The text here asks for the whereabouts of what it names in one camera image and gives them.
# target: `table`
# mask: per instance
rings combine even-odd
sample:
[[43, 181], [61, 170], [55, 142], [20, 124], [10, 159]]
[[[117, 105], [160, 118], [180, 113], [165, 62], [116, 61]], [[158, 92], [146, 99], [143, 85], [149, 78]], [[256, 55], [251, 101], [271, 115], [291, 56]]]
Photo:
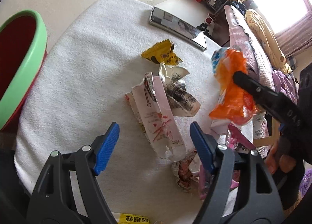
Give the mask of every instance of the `table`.
[[[198, 195], [176, 185], [171, 162], [152, 150], [125, 100], [146, 72], [159, 66], [140, 54], [169, 38], [191, 74], [187, 89], [202, 104], [195, 117], [176, 117], [186, 147], [193, 147], [189, 125], [197, 121], [210, 132], [209, 111], [219, 97], [211, 55], [219, 46], [207, 42], [202, 52], [149, 25], [152, 7], [136, 0], [98, 0], [65, 31], [47, 56], [27, 98], [17, 135], [15, 165], [32, 192], [49, 154], [75, 152], [105, 133], [112, 121], [121, 133], [107, 168], [98, 177], [113, 212], [147, 216], [152, 222], [192, 223], [201, 206]], [[248, 125], [247, 138], [252, 138]], [[85, 213], [75, 174], [72, 186], [78, 211]]]

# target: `silver rivet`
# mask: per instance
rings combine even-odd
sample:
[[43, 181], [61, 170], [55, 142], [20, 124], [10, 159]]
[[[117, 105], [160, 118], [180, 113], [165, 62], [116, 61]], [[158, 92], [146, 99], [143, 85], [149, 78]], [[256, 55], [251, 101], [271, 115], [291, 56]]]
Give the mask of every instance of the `silver rivet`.
[[55, 151], [53, 151], [53, 152], [51, 153], [51, 156], [52, 156], [52, 157], [56, 157], [56, 156], [58, 156], [58, 151], [56, 151], [56, 150], [55, 150]]
[[258, 155], [258, 151], [256, 149], [252, 149], [250, 150], [251, 155], [253, 156], [257, 156]]
[[227, 149], [227, 146], [225, 144], [219, 144], [218, 145], [218, 148], [221, 150], [221, 151], [224, 151]]
[[89, 146], [89, 145], [84, 145], [84, 146], [82, 147], [82, 150], [83, 150], [84, 152], [88, 152], [88, 151], [91, 150], [91, 146]]

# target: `curtain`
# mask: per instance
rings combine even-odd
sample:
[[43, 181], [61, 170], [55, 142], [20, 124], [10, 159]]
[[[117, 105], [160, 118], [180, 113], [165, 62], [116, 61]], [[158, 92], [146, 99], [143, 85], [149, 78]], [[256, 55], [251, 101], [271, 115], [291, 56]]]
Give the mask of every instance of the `curtain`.
[[280, 50], [285, 57], [297, 55], [312, 46], [312, 12], [309, 11], [299, 22], [275, 34]]

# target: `smartphone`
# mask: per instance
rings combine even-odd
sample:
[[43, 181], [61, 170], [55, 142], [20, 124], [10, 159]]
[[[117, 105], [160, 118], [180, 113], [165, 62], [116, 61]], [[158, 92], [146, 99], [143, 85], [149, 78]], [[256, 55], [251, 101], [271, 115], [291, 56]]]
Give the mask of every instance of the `smartphone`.
[[153, 7], [149, 17], [150, 24], [168, 31], [201, 50], [206, 50], [205, 35], [189, 23], [157, 7]]

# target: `yellow snack wrapper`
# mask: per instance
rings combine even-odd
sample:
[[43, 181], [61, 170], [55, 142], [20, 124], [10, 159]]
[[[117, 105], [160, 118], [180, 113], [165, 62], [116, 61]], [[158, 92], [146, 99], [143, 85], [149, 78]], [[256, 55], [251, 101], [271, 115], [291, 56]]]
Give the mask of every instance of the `yellow snack wrapper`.
[[118, 224], [150, 224], [149, 219], [142, 215], [136, 214], [124, 214], [124, 213], [112, 213]]
[[164, 62], [167, 65], [177, 65], [183, 62], [174, 52], [174, 44], [169, 39], [157, 42], [153, 47], [144, 51], [141, 56], [156, 63]]

